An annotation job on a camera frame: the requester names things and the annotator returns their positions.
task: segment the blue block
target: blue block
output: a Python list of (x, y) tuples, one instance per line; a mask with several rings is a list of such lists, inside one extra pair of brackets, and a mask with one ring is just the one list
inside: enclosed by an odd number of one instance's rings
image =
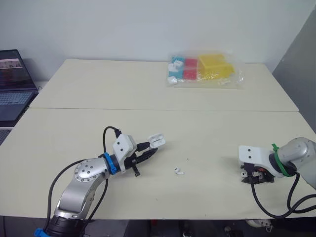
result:
[(172, 57), (171, 63), (174, 63), (177, 60), (183, 62), (183, 66), (181, 68), (179, 68), (179, 71), (177, 71), (177, 72), (169, 72), (168, 76), (169, 77), (175, 77), (177, 79), (181, 79), (182, 76), (183, 76), (185, 58), (183, 58), (183, 57)]
[(183, 64), (184, 64), (184, 61), (185, 61), (186, 59), (183, 58), (183, 57), (172, 57), (171, 62), (174, 63), (174, 62), (177, 61), (177, 60), (183, 62)]

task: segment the white bracket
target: white bracket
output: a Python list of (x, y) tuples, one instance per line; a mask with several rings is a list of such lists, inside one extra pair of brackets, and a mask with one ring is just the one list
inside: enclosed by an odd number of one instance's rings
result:
[(122, 173), (125, 173), (124, 161), (136, 151), (136, 143), (132, 136), (121, 134), (112, 145), (113, 152), (118, 159), (119, 168)]

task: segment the blue ring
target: blue ring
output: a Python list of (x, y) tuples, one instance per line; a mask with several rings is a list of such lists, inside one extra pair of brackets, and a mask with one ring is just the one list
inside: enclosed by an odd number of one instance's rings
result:
[(108, 162), (109, 165), (110, 165), (111, 173), (112, 173), (112, 174), (116, 174), (116, 172), (117, 172), (118, 170), (117, 170), (117, 168), (115, 167), (115, 165), (113, 164), (113, 161), (112, 161), (110, 155), (109, 155), (107, 152), (105, 152), (105, 153), (104, 153), (104, 156), (105, 156), (105, 159), (107, 160), (107, 162)]

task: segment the wire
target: wire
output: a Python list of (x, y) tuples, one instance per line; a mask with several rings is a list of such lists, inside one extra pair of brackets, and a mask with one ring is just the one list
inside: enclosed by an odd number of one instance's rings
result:
[(107, 149), (106, 149), (106, 147), (105, 147), (105, 133), (107, 132), (107, 130), (108, 130), (109, 128), (113, 129), (114, 131), (117, 131), (117, 130), (118, 130), (116, 127), (112, 127), (112, 126), (108, 126), (108, 127), (104, 128), (104, 131), (103, 131), (103, 139), (102, 139), (102, 140), (103, 140), (103, 150), (104, 150), (104, 153), (107, 152)]
[(104, 190), (103, 190), (103, 193), (97, 203), (97, 205), (95, 206), (95, 208), (93, 209), (93, 211), (91, 212), (89, 218), (87, 219), (87, 222), (85, 223), (85, 225), (83, 226), (82, 228), (82, 232), (84, 232), (84, 229), (87, 227), (87, 225), (89, 224), (89, 222), (91, 221), (93, 215), (95, 214), (95, 212), (97, 211), (97, 209), (99, 208), (104, 196), (105, 196), (105, 193), (107, 192), (107, 189), (108, 189), (108, 183), (109, 183), (109, 179), (106, 179), (105, 180), (105, 186), (104, 186)]
[(254, 183), (253, 183), (253, 180), (252, 180), (252, 177), (249, 176), (249, 181), (250, 181), (250, 185), (251, 185), (251, 190), (252, 190), (252, 194), (253, 194), (253, 197), (255, 198), (255, 201), (256, 203), (258, 204), (258, 206), (260, 207), (260, 209), (266, 213), (268, 216), (272, 217), (272, 218), (276, 218), (276, 219), (282, 219), (282, 218), (285, 218), (287, 216), (289, 216), (290, 214), (293, 213), (293, 211), (300, 205), (302, 204), (304, 201), (306, 201), (307, 199), (310, 199), (310, 198), (315, 198), (316, 195), (307, 195), (303, 198), (301, 198), (300, 200), (298, 200), (286, 213), (284, 213), (283, 215), (280, 215), (280, 216), (277, 216), (277, 215), (273, 215), (271, 213), (269, 213), (260, 203), (260, 201), (258, 200), (258, 197), (257, 197), (257, 194), (256, 194), (256, 190), (255, 190), (255, 186), (254, 186)]
[(6, 237), (5, 216), (2, 217), (2, 221), (3, 221), (3, 234), (4, 234), (4, 237)]
[(84, 160), (78, 160), (74, 163), (71, 163), (70, 165), (66, 166), (62, 171), (59, 172), (59, 174), (55, 177), (55, 179), (53, 180), (53, 182), (51, 183), (50, 185), (50, 188), (49, 188), (49, 193), (48, 193), (48, 204), (47, 204), (47, 217), (46, 217), (46, 222), (45, 222), (45, 225), (44, 225), (44, 231), (46, 232), (46, 229), (48, 227), (48, 224), (49, 224), (49, 220), (50, 220), (50, 213), (51, 213), (51, 196), (52, 196), (52, 193), (53, 193), (53, 188), (54, 188), (54, 185), (55, 183), (57, 182), (57, 180), (59, 179), (59, 177), (67, 170), (69, 169), (70, 167), (74, 166), (75, 164), (78, 164), (80, 162), (83, 162)]
[[(291, 209), (291, 199), (292, 199), (292, 195), (293, 195), (294, 189), (295, 189), (295, 187), (296, 187), (296, 185), (297, 185), (299, 179), (300, 179), (300, 174), (297, 173), (297, 174), (296, 174), (295, 181), (294, 181), (294, 183), (293, 183), (293, 185), (292, 185), (292, 188), (291, 188), (291, 190), (290, 190), (290, 192), (289, 192), (289, 194), (288, 194), (288, 196), (287, 196), (286, 205), (287, 205), (287, 208), (288, 208), (289, 210)], [(307, 208), (304, 208), (304, 209), (302, 209), (302, 210), (294, 210), (293, 213), (306, 213), (306, 212), (309, 212), (309, 211), (312, 211), (312, 210), (315, 210), (315, 209), (316, 209), (316, 205), (310, 206), (310, 207), (307, 207)]]

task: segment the table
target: table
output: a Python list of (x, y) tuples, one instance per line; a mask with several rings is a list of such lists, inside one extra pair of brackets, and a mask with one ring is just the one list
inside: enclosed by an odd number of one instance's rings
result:
[(264, 64), (246, 64), (243, 89), (167, 87), (167, 63), (68, 59), (32, 108), (298, 111)]
[[(0, 147), (0, 215), (45, 217), (53, 178), (75, 160), (101, 154), (102, 132), (108, 125), (136, 142), (162, 132), (167, 143), (138, 166), (139, 177), (132, 170), (110, 177), (96, 219), (267, 218), (250, 185), (241, 182), (238, 146), (271, 148), (271, 143), (282, 146), (300, 136), (316, 140), (298, 112), (29, 109)], [(107, 135), (107, 144), (114, 140)], [(175, 166), (185, 174), (176, 175)], [(72, 172), (57, 182), (53, 210)], [(293, 178), (280, 178), (256, 185), (263, 206), (283, 214), (292, 183)], [(293, 200), (312, 193), (301, 180)], [(307, 201), (302, 208), (313, 204)], [(316, 211), (290, 217), (298, 216), (316, 216)]]

